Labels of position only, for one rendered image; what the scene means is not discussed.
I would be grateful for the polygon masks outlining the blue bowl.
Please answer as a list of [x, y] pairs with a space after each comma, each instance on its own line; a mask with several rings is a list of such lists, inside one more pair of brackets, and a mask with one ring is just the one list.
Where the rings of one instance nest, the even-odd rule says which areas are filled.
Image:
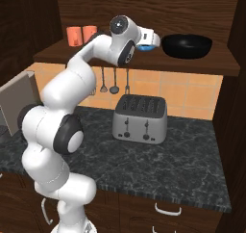
[[154, 50], [155, 46], [154, 45], [139, 45], [136, 47], [136, 49], [141, 52], [149, 52], [149, 51]]

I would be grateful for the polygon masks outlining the black bowl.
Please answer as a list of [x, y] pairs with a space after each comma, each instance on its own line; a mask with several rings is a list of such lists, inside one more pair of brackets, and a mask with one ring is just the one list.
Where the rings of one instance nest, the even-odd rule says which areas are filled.
[[178, 59], [201, 59], [212, 47], [210, 38], [200, 35], [174, 34], [161, 39], [163, 52], [169, 57]]

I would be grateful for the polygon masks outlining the dark wooden shelf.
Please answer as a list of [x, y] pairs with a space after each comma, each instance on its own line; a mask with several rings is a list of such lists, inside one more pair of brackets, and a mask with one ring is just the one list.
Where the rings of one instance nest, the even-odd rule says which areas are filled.
[[[34, 61], [38, 63], [67, 64], [69, 59], [80, 50], [70, 47], [62, 39], [48, 48], [38, 52]], [[210, 75], [237, 76], [240, 66], [226, 45], [212, 45], [206, 57], [197, 60], [182, 60], [167, 56], [161, 48], [150, 52], [135, 51], [133, 58], [123, 68], [155, 71], [172, 71]]]

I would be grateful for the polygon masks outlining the hanging fork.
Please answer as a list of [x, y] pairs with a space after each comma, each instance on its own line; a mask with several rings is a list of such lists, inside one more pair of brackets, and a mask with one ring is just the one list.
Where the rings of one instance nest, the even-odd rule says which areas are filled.
[[129, 69], [126, 69], [126, 86], [125, 86], [125, 94], [130, 94], [130, 85], [129, 85]]

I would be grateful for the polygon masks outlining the hanging ladle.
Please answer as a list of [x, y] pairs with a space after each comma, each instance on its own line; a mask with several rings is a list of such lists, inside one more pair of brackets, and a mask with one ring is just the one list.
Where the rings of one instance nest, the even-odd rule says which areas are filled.
[[[113, 78], [116, 78], [116, 68], [113, 69]], [[119, 93], [119, 87], [117, 86], [117, 84], [114, 84], [112, 87], [110, 87], [110, 93], [111, 94]]]

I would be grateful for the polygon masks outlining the orange cup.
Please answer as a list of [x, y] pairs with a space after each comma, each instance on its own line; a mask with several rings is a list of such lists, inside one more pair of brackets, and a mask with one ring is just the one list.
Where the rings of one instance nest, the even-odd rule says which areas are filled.
[[81, 46], [83, 44], [82, 30], [80, 26], [72, 26], [66, 28], [68, 44], [72, 47]]
[[93, 25], [88, 25], [83, 27], [83, 37], [84, 43], [87, 43], [88, 40], [97, 32], [97, 27]]

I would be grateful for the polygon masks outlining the hanging slotted spatula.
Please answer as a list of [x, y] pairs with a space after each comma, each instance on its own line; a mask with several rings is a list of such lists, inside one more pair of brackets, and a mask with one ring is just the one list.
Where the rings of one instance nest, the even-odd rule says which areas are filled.
[[106, 84], [105, 84], [104, 68], [101, 67], [101, 70], [102, 70], [102, 86], [101, 86], [100, 92], [107, 92], [108, 91], [108, 88], [106, 87]]

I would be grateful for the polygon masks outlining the silver toaster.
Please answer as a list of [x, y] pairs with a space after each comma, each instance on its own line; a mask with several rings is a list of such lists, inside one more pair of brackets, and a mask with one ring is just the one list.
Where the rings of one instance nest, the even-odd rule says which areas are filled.
[[112, 135], [119, 140], [159, 144], [167, 132], [167, 103], [157, 96], [124, 94], [112, 118]]

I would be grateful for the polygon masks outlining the dark wooden drawer front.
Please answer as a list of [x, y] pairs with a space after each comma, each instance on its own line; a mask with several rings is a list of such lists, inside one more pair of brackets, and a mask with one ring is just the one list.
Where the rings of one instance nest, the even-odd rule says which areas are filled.
[[221, 213], [140, 196], [119, 195], [121, 233], [152, 233], [165, 226], [166, 233], [215, 233]]

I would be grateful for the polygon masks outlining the dark wooden cupboard door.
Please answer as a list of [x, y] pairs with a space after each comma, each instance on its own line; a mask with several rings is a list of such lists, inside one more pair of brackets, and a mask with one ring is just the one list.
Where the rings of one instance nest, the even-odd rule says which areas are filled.
[[[50, 233], [59, 223], [58, 201], [47, 198], [44, 204], [51, 224], [45, 221], [41, 201], [30, 178], [0, 171], [0, 233]], [[98, 190], [85, 210], [98, 233], [120, 233], [117, 194]]]

